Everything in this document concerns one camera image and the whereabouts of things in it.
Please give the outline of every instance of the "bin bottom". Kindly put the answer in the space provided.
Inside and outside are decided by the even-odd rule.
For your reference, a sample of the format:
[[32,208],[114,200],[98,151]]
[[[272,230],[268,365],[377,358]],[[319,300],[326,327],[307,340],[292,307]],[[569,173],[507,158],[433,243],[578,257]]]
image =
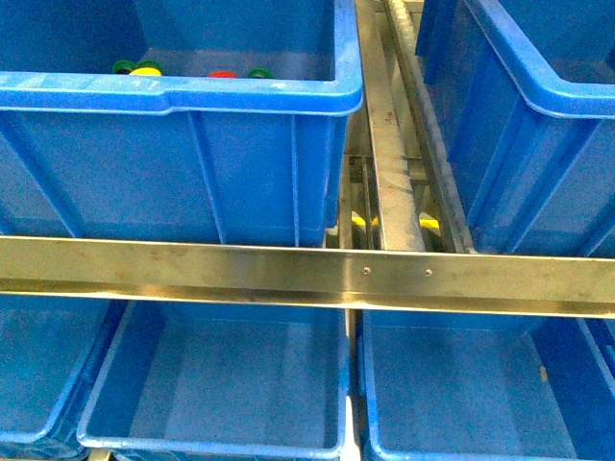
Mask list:
[[269,70],[277,80],[334,80],[332,58],[311,53],[254,53],[215,50],[166,50],[152,48],[141,58],[158,61],[165,75],[207,77],[228,70],[238,78],[248,78],[255,68]]
[[331,448],[336,329],[168,319],[130,437]]
[[576,458],[529,333],[374,328],[386,450]]

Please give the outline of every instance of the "metal rack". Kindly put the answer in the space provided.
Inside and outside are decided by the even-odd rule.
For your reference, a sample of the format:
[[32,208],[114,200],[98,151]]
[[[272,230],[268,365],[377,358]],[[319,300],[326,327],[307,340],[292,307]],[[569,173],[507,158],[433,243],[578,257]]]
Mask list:
[[[344,308],[351,342],[356,309],[615,318],[615,259],[474,251],[414,57],[421,10],[357,0],[365,107],[351,120],[328,248],[0,236],[0,292]],[[447,253],[426,251],[419,212],[430,206]],[[354,405],[350,433],[362,424]],[[358,447],[344,457],[358,460]],[[111,457],[96,450],[89,460]]]

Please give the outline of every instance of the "yellow part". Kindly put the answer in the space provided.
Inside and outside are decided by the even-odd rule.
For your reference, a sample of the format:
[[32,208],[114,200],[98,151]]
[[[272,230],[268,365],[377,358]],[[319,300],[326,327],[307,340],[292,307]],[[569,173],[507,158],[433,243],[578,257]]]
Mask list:
[[162,72],[154,67],[139,67],[131,72],[130,75],[144,75],[149,77],[161,77]]
[[[361,218],[360,216],[353,216],[353,224],[356,226],[363,226],[365,227],[365,220],[363,218]],[[372,220],[372,226],[377,226],[378,225],[378,218],[374,218]]]
[[440,229],[440,223],[437,219],[421,219],[421,227],[423,229]]
[[353,216],[353,224],[356,226],[365,227],[365,220],[361,218],[360,216]]

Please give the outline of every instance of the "blue plastic bin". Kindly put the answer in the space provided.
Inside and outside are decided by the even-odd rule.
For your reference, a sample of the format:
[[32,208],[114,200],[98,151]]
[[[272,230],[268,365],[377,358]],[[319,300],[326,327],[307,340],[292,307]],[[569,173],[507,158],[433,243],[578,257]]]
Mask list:
[[334,309],[129,306],[80,421],[118,459],[338,459],[348,342]]
[[417,54],[479,251],[615,256],[614,16],[427,0]]
[[77,422],[124,304],[0,296],[0,458],[83,459]]
[[[352,0],[0,10],[0,233],[322,244],[362,101]],[[164,77],[111,75],[141,59]]]
[[366,312],[369,460],[615,459],[615,379],[580,319]]

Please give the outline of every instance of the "bin rim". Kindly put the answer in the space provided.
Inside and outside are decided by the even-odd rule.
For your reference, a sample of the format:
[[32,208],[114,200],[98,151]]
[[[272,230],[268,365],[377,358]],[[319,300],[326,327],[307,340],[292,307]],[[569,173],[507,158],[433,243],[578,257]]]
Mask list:
[[615,85],[562,79],[498,0],[463,2],[532,109],[558,118],[615,119]]

